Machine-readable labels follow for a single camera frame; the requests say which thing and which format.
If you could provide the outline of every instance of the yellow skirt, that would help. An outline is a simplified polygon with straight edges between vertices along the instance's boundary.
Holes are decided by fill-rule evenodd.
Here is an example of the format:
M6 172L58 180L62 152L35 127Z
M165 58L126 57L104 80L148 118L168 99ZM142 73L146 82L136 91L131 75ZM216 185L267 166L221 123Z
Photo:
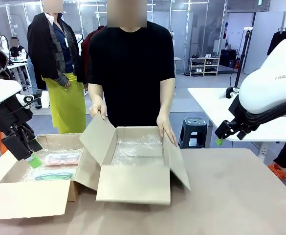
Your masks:
M73 73L65 73L70 81L65 88L53 79L43 78L48 86L53 127L60 134L82 133L86 128L86 108L83 84Z

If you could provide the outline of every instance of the black pole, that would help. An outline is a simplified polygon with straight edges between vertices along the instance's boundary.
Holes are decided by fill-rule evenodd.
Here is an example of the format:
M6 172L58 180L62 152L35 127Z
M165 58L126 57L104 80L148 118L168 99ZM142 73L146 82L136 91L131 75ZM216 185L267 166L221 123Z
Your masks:
M240 67L239 70L237 71L237 75L236 75L236 80L235 80L235 85L234 87L237 88L239 85L239 79L240 79L240 75L241 75L241 71L242 71L242 64L244 62L244 58L245 58L245 52L247 49L247 43L248 43L248 38L250 36L250 30L247 30L246 36L245 36L245 43L244 43L244 47L242 49L242 55L241 55L241 60L240 60Z

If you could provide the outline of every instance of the eyeglasses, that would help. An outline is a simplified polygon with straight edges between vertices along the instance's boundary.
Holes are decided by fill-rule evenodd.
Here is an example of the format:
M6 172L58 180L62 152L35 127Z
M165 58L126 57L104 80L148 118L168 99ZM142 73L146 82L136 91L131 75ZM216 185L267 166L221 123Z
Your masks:
M69 180L72 179L73 173L61 172L57 174L48 173L34 177L36 181L45 181L45 180Z
M45 158L46 165L76 165L79 161L79 153L49 154Z

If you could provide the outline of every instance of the bubble wrap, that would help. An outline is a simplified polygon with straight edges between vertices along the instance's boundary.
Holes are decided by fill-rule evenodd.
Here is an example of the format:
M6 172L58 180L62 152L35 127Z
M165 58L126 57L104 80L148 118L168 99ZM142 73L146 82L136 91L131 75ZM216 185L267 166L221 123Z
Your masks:
M111 165L164 165L161 137L118 139Z
M36 169L29 167L25 175L21 178L20 182L26 182L26 181L34 181L33 174L37 173L42 170L53 170L53 169L74 169L76 170L78 165L55 165L55 166L49 166L45 165L45 157L48 154L56 154L56 153L79 153L82 154L83 149L48 149L44 148L36 153L38 158L42 161L42 165Z

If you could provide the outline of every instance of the name tag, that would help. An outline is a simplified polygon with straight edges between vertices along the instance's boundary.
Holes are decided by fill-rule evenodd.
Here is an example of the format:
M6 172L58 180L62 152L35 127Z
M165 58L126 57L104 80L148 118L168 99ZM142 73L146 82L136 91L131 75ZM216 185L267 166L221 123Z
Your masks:
M65 42L66 42L66 47L69 47L68 40L66 37L65 37Z

